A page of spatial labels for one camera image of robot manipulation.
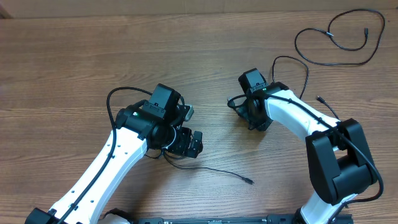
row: black base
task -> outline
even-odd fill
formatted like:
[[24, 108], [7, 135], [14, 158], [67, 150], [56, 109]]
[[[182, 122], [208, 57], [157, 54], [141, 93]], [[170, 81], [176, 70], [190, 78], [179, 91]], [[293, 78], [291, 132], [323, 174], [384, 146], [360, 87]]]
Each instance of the black base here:
[[[163, 218], [141, 218], [134, 224], [291, 224], [294, 221], [294, 214], [268, 215], [264, 217], [239, 217], [239, 218], [184, 218], [184, 219], [163, 219]], [[353, 224], [351, 215], [339, 215], [333, 224]]]

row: wooden table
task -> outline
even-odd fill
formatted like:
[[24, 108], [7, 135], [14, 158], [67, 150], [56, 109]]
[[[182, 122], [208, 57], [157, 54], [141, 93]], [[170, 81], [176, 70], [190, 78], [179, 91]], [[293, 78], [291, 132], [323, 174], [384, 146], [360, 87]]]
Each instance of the wooden table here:
[[[117, 86], [153, 91], [158, 83], [179, 91], [195, 114], [184, 125], [203, 131], [198, 159], [181, 164], [230, 170], [253, 179], [178, 170], [143, 158], [127, 174], [105, 211], [118, 207], [135, 217], [240, 217], [294, 213], [311, 196], [305, 144], [273, 123], [266, 133], [227, 108], [242, 94], [238, 77], [257, 67], [270, 80], [278, 55], [299, 57], [294, 37], [306, 27], [326, 29], [340, 12], [267, 12], [174, 16], [119, 16], [0, 21], [0, 223], [23, 223], [34, 207], [46, 210], [80, 178], [108, 138], [108, 92]], [[358, 120], [386, 190], [381, 199], [352, 205], [356, 223], [396, 223], [398, 218], [398, 10], [382, 12], [386, 30], [374, 58], [361, 67], [309, 64], [303, 100], [341, 119]], [[359, 62], [376, 44], [380, 19], [354, 13], [332, 33], [345, 52], [317, 32], [298, 44], [321, 62]], [[281, 59], [276, 80], [299, 94], [305, 69]], [[123, 91], [113, 112], [147, 98]], [[377, 192], [377, 184], [359, 197]]]

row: wooden floor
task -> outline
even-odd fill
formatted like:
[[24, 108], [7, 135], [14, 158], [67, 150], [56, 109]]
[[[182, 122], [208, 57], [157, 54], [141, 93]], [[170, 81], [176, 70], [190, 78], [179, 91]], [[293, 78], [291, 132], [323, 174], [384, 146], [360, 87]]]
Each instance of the wooden floor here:
[[[108, 138], [106, 95], [117, 86], [153, 91], [163, 83], [179, 91], [195, 114], [185, 126], [203, 132], [198, 159], [181, 164], [237, 172], [178, 170], [143, 158], [127, 174], [105, 211], [118, 207], [135, 217], [240, 217], [294, 213], [311, 196], [305, 144], [274, 122], [266, 133], [226, 106], [242, 94], [238, 77], [257, 67], [270, 80], [278, 55], [299, 57], [294, 37], [306, 27], [326, 29], [340, 11], [267, 12], [174, 16], [119, 16], [0, 21], [0, 223], [24, 223], [34, 207], [47, 210], [80, 178]], [[361, 67], [308, 64], [303, 100], [324, 97], [341, 119], [363, 126], [384, 178], [381, 199], [344, 209], [356, 223], [398, 219], [398, 10], [382, 11], [386, 30], [374, 58]], [[381, 20], [354, 13], [335, 21], [336, 48], [318, 32], [298, 40], [320, 62], [359, 62], [376, 44]], [[281, 59], [276, 80], [296, 94], [305, 69]], [[113, 111], [147, 98], [123, 91]], [[373, 185], [359, 197], [377, 192]]]

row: wooden surface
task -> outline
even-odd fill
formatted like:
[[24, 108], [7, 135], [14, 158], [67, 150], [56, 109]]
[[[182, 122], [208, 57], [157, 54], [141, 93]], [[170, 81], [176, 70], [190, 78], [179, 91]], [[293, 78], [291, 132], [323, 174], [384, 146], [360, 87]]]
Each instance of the wooden surface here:
[[13, 18], [395, 9], [398, 0], [0, 0]]
[[[136, 217], [165, 218], [294, 213], [313, 192], [304, 143], [276, 122], [266, 133], [248, 131], [226, 98], [242, 94], [238, 77], [249, 69], [257, 67], [270, 80], [276, 56], [298, 57], [293, 40], [299, 30], [325, 29], [339, 12], [0, 21], [0, 223], [23, 223], [34, 207], [50, 208], [80, 178], [111, 130], [105, 107], [111, 89], [153, 91], [158, 83], [194, 105], [185, 126], [203, 131], [203, 152], [181, 163], [234, 171], [256, 184], [143, 158], [105, 211], [118, 207]], [[303, 96], [330, 114], [315, 101], [321, 95], [341, 119], [357, 119], [364, 128], [386, 190], [375, 202], [344, 209], [356, 223], [398, 218], [398, 10], [382, 13], [386, 30], [374, 58], [361, 67], [308, 64]], [[337, 49], [317, 32], [302, 34], [299, 46], [321, 62], [362, 61], [376, 44], [380, 19], [359, 12], [338, 19], [331, 29], [340, 44], [357, 47], [365, 26], [369, 41], [360, 52]], [[280, 60], [275, 75], [301, 92], [301, 64]], [[113, 111], [143, 98], [117, 93]], [[376, 191], [374, 185], [360, 197]]]

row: cable connector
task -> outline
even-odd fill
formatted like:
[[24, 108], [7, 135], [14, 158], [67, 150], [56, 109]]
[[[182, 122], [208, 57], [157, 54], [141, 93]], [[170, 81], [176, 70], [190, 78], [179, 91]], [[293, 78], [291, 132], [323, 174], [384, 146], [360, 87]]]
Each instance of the cable connector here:
[[251, 180], [251, 179], [249, 179], [249, 178], [242, 177], [242, 180], [245, 181], [245, 182], [248, 183], [248, 184], [254, 185], [254, 181]]
[[325, 100], [320, 96], [317, 96], [317, 100], [321, 103], [325, 103]]

